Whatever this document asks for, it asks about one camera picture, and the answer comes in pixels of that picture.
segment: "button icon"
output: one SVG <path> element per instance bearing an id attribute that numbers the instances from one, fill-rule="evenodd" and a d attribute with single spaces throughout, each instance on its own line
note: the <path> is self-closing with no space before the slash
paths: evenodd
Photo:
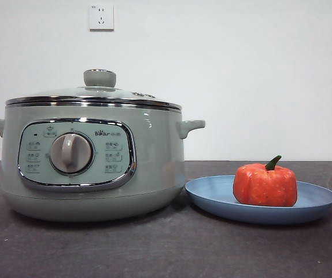
<path id="1" fill-rule="evenodd" d="M 107 162 L 120 162 L 122 161 L 121 152 L 106 153 Z"/>
<path id="2" fill-rule="evenodd" d="M 121 151 L 122 144 L 118 142 L 106 142 L 106 151 Z"/>
<path id="3" fill-rule="evenodd" d="M 122 167 L 117 164 L 110 164 L 105 166 L 105 173 L 119 173 L 122 171 Z"/>
<path id="4" fill-rule="evenodd" d="M 38 152 L 28 153 L 27 162 L 40 162 L 40 154 Z"/>
<path id="5" fill-rule="evenodd" d="M 32 174 L 40 173 L 40 164 L 27 164 L 26 172 Z"/>
<path id="6" fill-rule="evenodd" d="M 31 141 L 27 143 L 27 150 L 28 151 L 40 151 L 41 150 L 41 143 L 39 141 Z"/>
<path id="7" fill-rule="evenodd" d="M 57 132 L 54 130 L 52 126 L 48 126 L 46 130 L 44 130 L 44 137 L 55 137 L 57 136 Z"/>

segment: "glass lid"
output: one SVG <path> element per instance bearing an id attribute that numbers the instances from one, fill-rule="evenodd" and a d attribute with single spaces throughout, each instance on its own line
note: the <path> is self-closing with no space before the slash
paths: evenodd
<path id="1" fill-rule="evenodd" d="M 51 90 L 28 97 L 7 100 L 6 105 L 36 106 L 44 103 L 74 105 L 75 103 L 150 105 L 181 110 L 177 104 L 168 103 L 150 94 L 130 92 L 114 88 L 116 74 L 105 69 L 89 69 L 84 72 L 85 87 Z"/>

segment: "cooker base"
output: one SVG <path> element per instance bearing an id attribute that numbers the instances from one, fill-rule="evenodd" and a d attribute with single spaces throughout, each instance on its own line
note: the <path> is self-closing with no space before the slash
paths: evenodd
<path id="1" fill-rule="evenodd" d="M 59 222 L 106 221 L 146 214 L 166 206 L 183 187 L 140 195 L 80 200 L 37 199 L 3 191 L 13 210 L 26 216 Z"/>

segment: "chrome trim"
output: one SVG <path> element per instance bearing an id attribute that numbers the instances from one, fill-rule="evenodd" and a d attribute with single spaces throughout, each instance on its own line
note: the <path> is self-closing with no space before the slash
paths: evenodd
<path id="1" fill-rule="evenodd" d="M 153 110 L 163 110 L 181 113 L 182 107 L 180 109 L 165 107 L 165 106 L 154 106 L 154 105 L 142 105 L 142 104 L 126 104 L 126 103 L 86 103 L 80 101 L 71 101 L 71 102 L 38 102 L 38 103 L 17 103 L 9 104 L 5 108 L 14 108 L 14 107 L 35 107 L 35 106 L 81 106 L 81 107 L 122 107 L 122 108 L 140 108 L 140 109 L 153 109 Z"/>
<path id="2" fill-rule="evenodd" d="M 6 101 L 6 105 L 12 104 L 28 104 L 27 106 L 35 106 L 36 103 L 117 103 L 117 104 L 135 104 L 149 105 L 152 107 L 166 107 L 181 110 L 178 104 L 167 103 L 165 101 L 136 99 L 136 98 L 118 98 L 118 97 L 92 97 L 92 96 L 39 96 L 39 97 L 19 97 Z"/>
<path id="3" fill-rule="evenodd" d="M 36 125 L 36 124 L 40 124 L 40 123 L 51 123 L 51 122 L 80 122 L 80 119 L 79 118 L 44 119 L 44 120 L 40 120 L 38 122 L 29 123 L 28 125 L 25 126 L 25 128 L 23 128 L 23 131 L 21 133 L 21 138 L 20 138 L 17 168 L 18 168 L 19 175 L 21 176 L 22 180 L 30 188 L 44 190 L 44 191 L 55 191 L 55 192 L 91 192 L 91 191 L 99 191 L 99 190 L 104 190 L 104 189 L 112 189 L 112 188 L 120 187 L 123 184 L 125 184 L 126 182 L 128 182 L 134 175 L 134 173 L 137 169 L 137 152 L 135 150 L 134 136 L 132 135 L 130 128 L 125 123 L 120 122 L 118 120 L 87 119 L 85 121 L 85 123 L 102 123 L 105 125 L 109 125 L 110 123 L 112 123 L 116 126 L 121 127 L 124 130 L 124 132 L 126 133 L 126 136 L 127 136 L 128 149 L 129 149 L 129 154 L 130 154 L 129 165 L 124 174 L 122 174 L 118 178 L 115 178 L 114 180 L 110 180 L 107 182 L 98 182 L 98 183 L 94 183 L 94 184 L 70 184 L 70 185 L 46 184 L 43 182 L 33 181 L 33 180 L 30 180 L 29 178 L 25 177 L 25 175 L 21 171 L 21 166 L 20 166 L 20 151 L 21 151 L 22 135 L 23 135 L 25 129 L 31 125 Z"/>

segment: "control panel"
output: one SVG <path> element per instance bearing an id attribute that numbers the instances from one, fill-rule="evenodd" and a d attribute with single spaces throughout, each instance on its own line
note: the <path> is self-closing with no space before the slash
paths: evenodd
<path id="1" fill-rule="evenodd" d="M 118 121 L 44 120 L 22 132 L 18 164 L 24 178 L 41 186 L 113 188 L 135 171 L 134 139 Z"/>

